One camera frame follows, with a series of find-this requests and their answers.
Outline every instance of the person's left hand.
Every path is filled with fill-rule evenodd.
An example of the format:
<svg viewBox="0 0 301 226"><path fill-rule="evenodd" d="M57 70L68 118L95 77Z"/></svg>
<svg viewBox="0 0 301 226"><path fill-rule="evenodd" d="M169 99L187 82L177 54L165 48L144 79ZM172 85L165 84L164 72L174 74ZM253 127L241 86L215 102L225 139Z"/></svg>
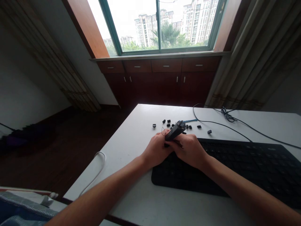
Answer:
<svg viewBox="0 0 301 226"><path fill-rule="evenodd" d="M159 132L153 136L145 151L141 154L141 157L149 168L159 165L173 152L172 147L164 147L165 136L163 134L167 135L169 131L170 129L165 129L162 133Z"/></svg>

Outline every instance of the glass pane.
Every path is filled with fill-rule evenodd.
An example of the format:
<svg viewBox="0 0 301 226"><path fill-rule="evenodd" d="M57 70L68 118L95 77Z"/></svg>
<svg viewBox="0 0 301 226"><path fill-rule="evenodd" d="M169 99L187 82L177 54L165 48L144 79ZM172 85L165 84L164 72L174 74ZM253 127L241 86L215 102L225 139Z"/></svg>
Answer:
<svg viewBox="0 0 301 226"><path fill-rule="evenodd" d="M155 0L108 0L122 51L158 49Z"/></svg>
<svg viewBox="0 0 301 226"><path fill-rule="evenodd" d="M103 38L104 44L106 45L107 51L110 56L117 56L115 46L112 42L110 32L108 30L106 21L103 17L103 12L98 0L88 0L89 6L92 10L93 16L97 23L98 29L100 31L101 37Z"/></svg>
<svg viewBox="0 0 301 226"><path fill-rule="evenodd" d="M207 46L218 2L160 1L162 49Z"/></svg>

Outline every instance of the black keyboard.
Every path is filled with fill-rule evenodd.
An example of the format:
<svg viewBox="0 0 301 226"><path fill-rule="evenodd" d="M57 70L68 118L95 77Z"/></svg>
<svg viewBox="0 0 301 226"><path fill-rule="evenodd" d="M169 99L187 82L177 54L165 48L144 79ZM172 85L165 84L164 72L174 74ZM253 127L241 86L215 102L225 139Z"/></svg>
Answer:
<svg viewBox="0 0 301 226"><path fill-rule="evenodd" d="M292 208L301 208L301 162L279 144L200 139L205 151ZM153 168L153 184L227 196L200 170L171 153Z"/></svg>

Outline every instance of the window frame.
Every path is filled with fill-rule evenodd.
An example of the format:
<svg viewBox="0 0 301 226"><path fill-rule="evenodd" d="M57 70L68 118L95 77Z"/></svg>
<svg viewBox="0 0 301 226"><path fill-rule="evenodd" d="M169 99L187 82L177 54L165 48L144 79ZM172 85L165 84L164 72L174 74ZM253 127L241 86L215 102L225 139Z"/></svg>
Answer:
<svg viewBox="0 0 301 226"><path fill-rule="evenodd" d="M180 47L180 48L161 48L161 23L160 23L160 1L156 0L156 18L157 18L157 29L158 29L158 49L154 50L137 50L137 51L123 51L120 40L115 28L113 17L108 5L107 0L98 0L100 3L103 16L105 18L109 33L112 38L113 45L116 49L118 56L133 56L133 55L148 55L148 54L161 54L161 53L183 53L183 52L197 52L197 51L211 51L213 50L214 43L217 39L217 33L221 23L221 19L225 10L227 0L219 0L216 7L214 20L212 23L212 29L208 39L207 46L196 46L196 47Z"/></svg>

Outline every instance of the curtain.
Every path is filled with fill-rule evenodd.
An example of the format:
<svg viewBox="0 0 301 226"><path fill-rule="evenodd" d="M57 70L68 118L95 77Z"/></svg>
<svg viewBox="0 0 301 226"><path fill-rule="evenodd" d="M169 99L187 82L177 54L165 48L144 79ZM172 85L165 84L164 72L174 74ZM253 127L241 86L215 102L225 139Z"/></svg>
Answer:
<svg viewBox="0 0 301 226"><path fill-rule="evenodd" d="M46 69L73 106L86 111L100 109L94 95L27 0L1 0L0 20Z"/></svg>
<svg viewBox="0 0 301 226"><path fill-rule="evenodd" d="M257 0L210 106L260 110L301 61L301 1Z"/></svg>

